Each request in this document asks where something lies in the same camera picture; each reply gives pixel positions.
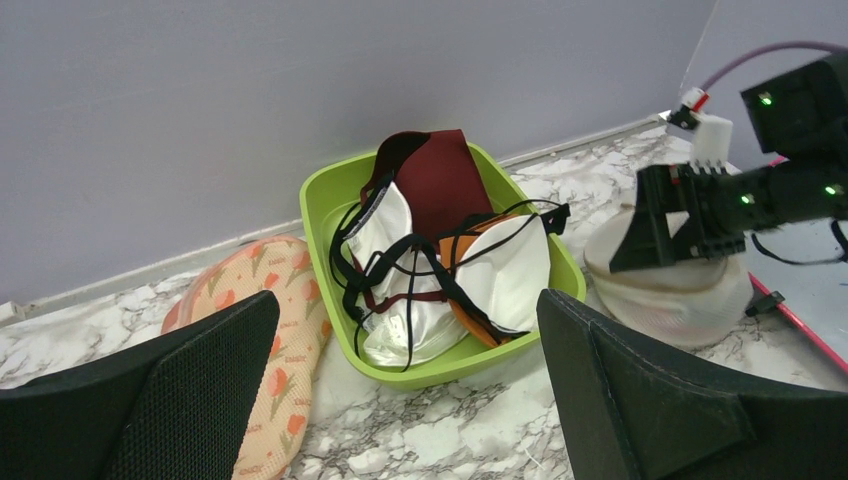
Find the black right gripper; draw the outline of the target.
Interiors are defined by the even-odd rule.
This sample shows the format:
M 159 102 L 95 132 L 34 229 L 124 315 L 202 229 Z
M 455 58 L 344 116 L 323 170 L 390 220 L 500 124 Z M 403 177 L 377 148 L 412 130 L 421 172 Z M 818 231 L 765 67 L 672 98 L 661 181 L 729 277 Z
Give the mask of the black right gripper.
M 687 164 L 652 165 L 637 172 L 633 215 L 609 262 L 611 272 L 700 258 L 700 221 L 708 236 L 722 238 L 829 219 L 841 248 L 839 257 L 847 257 L 847 238 L 839 226 L 847 219 L 845 162 L 785 161 L 735 175 L 713 175 L 696 189 L 694 176 Z

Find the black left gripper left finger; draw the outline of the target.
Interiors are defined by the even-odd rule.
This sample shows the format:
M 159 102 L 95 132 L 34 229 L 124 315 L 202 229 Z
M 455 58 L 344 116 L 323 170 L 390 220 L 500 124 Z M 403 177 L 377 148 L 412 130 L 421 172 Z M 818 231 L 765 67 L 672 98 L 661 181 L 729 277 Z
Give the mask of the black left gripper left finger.
M 1 393 L 5 479 L 227 479 L 272 347 L 268 291 Z

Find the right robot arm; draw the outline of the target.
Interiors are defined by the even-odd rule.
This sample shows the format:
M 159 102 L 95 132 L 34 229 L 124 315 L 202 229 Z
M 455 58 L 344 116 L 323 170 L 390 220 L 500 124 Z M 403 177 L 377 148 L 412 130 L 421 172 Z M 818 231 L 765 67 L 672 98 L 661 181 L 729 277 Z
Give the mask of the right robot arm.
M 745 251 L 760 231 L 827 219 L 847 237 L 847 55 L 831 53 L 742 92 L 765 153 L 783 162 L 739 174 L 726 169 L 731 121 L 702 112 L 694 89 L 670 121 L 691 130 L 685 164 L 637 173 L 636 204 L 609 269 L 613 273 L 716 260 Z

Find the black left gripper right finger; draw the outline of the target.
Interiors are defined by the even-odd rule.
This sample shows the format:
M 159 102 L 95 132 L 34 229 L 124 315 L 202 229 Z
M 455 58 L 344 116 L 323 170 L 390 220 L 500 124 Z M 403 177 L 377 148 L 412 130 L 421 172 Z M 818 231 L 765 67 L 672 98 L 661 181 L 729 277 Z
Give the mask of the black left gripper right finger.
M 843 479 L 847 396 L 733 370 L 569 294 L 537 302 L 578 479 Z

